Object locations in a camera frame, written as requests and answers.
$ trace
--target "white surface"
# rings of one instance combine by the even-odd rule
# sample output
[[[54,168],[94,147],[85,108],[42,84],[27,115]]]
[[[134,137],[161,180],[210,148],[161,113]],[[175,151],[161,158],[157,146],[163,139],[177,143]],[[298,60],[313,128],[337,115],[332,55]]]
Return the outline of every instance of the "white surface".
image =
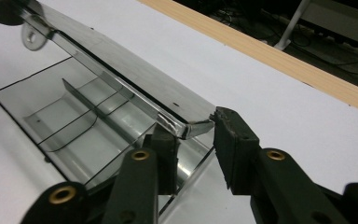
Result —
[[[189,29],[135,0],[41,1],[93,27],[214,105],[237,110],[262,147],[289,152],[317,183],[358,182],[358,109]],[[25,49],[19,27],[0,25],[0,88],[65,58],[49,43]],[[54,170],[0,108],[0,223],[17,223]],[[177,199],[164,223],[247,223],[249,201],[225,188],[216,159]]]

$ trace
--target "wooden edge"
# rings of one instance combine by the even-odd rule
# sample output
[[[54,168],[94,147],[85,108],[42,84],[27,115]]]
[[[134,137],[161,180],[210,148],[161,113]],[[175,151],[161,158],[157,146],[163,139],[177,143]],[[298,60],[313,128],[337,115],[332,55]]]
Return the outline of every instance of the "wooden edge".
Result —
[[[358,108],[358,87],[172,0],[139,0],[176,21]]]

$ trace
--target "white table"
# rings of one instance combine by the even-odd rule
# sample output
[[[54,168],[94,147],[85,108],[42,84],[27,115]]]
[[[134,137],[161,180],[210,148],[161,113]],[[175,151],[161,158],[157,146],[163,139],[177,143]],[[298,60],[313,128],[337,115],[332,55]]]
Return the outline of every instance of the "white table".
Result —
[[[289,152],[315,182],[337,192],[348,182],[358,182],[358,109],[354,106],[138,1],[43,3],[109,36],[212,104],[237,110],[262,147]],[[0,88],[66,57],[52,43],[40,51],[28,51],[21,44],[20,29],[0,25]],[[0,223],[18,223],[44,189],[61,181],[0,108]],[[163,221],[252,223],[253,218],[249,199],[230,195],[213,158]]]

